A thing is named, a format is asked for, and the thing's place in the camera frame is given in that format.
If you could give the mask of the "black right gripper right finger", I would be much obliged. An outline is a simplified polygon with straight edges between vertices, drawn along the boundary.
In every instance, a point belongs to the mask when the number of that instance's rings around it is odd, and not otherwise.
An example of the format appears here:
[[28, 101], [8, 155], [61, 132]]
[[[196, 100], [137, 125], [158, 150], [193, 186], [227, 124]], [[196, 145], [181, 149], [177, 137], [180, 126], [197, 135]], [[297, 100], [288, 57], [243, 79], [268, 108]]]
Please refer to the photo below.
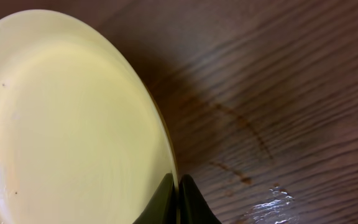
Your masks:
[[183, 175], [179, 193], [181, 224], [221, 224], [209, 208], [192, 176]]

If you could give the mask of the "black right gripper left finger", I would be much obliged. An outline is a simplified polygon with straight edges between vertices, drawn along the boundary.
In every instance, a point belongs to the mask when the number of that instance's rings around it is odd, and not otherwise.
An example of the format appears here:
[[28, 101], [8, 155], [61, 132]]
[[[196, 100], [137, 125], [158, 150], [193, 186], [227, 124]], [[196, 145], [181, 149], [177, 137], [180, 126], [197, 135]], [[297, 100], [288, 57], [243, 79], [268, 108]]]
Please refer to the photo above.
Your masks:
[[167, 173], [134, 224], [176, 224], [177, 203], [173, 175]]

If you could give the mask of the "yellow round plate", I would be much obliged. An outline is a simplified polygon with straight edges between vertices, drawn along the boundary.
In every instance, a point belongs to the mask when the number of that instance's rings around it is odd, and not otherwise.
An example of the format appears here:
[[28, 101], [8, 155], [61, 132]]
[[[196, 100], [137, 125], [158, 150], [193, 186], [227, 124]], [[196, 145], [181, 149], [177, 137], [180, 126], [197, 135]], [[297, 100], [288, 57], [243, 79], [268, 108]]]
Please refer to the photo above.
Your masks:
[[133, 223], [177, 168], [129, 62], [48, 10], [0, 20], [0, 223]]

